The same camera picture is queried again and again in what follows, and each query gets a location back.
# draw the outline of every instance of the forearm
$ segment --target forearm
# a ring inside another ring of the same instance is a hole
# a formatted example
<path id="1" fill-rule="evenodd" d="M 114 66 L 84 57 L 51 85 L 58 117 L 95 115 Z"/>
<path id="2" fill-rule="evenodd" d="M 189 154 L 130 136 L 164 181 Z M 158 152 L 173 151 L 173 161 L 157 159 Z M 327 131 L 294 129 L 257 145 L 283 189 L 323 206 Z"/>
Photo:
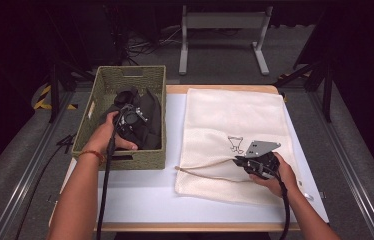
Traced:
<path id="1" fill-rule="evenodd" d="M 53 214 L 49 239 L 91 239 L 97 217 L 98 159 L 80 156 Z"/>
<path id="2" fill-rule="evenodd" d="M 340 239 L 300 191 L 289 191 L 288 197 L 305 239 Z"/>

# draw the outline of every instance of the green wicker basket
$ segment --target green wicker basket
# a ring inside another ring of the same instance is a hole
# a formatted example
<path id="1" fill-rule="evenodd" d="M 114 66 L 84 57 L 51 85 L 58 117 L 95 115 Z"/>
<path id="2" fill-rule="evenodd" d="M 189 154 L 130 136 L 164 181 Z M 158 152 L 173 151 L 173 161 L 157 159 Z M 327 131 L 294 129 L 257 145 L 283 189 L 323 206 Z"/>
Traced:
<path id="1" fill-rule="evenodd" d="M 165 66 L 103 66 L 99 67 L 90 99 L 84 112 L 78 134 L 72 148 L 72 156 L 78 158 L 82 148 L 96 130 L 100 116 L 113 104 L 116 90 L 135 86 L 140 96 L 148 88 L 154 93 L 162 109 L 162 148 L 156 150 L 115 151 L 111 169 L 164 169 L 166 155 L 166 68 Z"/>

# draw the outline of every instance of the white table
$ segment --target white table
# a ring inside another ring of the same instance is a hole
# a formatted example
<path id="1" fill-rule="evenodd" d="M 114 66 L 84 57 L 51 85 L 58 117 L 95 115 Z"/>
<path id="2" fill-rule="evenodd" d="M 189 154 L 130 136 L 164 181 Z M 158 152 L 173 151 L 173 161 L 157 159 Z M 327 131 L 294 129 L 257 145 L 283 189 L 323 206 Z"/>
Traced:
<path id="1" fill-rule="evenodd" d="M 247 91 L 276 91 L 272 87 L 217 86 Z M 179 87 L 168 86 L 166 105 L 167 152 L 164 170 L 119 170 L 109 174 L 103 231 L 282 231 L 285 210 L 276 206 L 223 203 L 180 196 L 174 191 L 181 154 L 186 95 Z M 311 205 L 325 222 L 328 217 L 322 204 L 303 150 L 285 108 L 292 133 L 298 167 L 305 192 L 314 200 Z M 71 162 L 67 177 L 74 166 Z M 99 208 L 104 172 L 99 173 Z M 291 215 L 290 230 L 298 230 Z"/>

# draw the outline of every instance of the hand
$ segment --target hand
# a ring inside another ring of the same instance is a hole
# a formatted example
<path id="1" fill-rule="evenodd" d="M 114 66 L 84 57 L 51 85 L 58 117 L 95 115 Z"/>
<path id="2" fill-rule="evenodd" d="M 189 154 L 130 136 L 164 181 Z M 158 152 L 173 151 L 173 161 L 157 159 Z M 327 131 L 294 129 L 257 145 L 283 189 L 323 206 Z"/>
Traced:
<path id="1" fill-rule="evenodd" d="M 280 167 L 278 168 L 278 172 L 287 190 L 289 192 L 293 192 L 296 190 L 299 191 L 299 187 L 297 186 L 297 183 L 296 183 L 296 176 L 294 175 L 294 172 L 292 168 L 290 167 L 290 165 L 284 161 L 283 157 L 279 153 L 274 152 L 274 155 L 278 158 L 278 161 L 280 162 Z M 249 174 L 249 177 L 256 184 L 267 187 L 274 195 L 278 197 L 282 197 L 281 187 L 276 178 L 264 180 L 253 174 Z"/>
<path id="2" fill-rule="evenodd" d="M 106 116 L 106 122 L 100 125 L 96 131 L 94 131 L 87 144 L 85 144 L 83 150 L 94 150 L 100 153 L 106 152 L 106 148 L 114 128 L 113 118 L 118 115 L 118 113 L 119 112 L 111 112 Z M 138 149 L 137 145 L 121 138 L 118 134 L 115 135 L 115 146 L 116 148 L 130 150 Z"/>

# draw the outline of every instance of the red bracelet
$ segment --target red bracelet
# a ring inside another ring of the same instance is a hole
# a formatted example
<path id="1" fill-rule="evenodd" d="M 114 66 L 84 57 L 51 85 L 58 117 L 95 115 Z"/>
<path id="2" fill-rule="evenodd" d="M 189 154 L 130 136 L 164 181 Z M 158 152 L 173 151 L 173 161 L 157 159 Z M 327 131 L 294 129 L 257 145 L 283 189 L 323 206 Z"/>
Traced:
<path id="1" fill-rule="evenodd" d="M 84 150 L 84 151 L 82 151 L 81 153 L 80 153 L 80 155 L 79 156 L 81 156 L 81 155 L 83 155 L 83 154 L 85 154 L 85 153 L 92 153 L 92 154 L 94 154 L 94 155 L 96 155 L 96 157 L 98 157 L 99 158 L 99 166 L 102 166 L 102 164 L 105 162 L 105 160 L 106 160 L 106 158 L 105 158 L 105 156 L 103 156 L 103 154 L 101 154 L 101 153 L 99 153 L 99 152 L 97 152 L 97 151 L 94 151 L 94 150 Z"/>

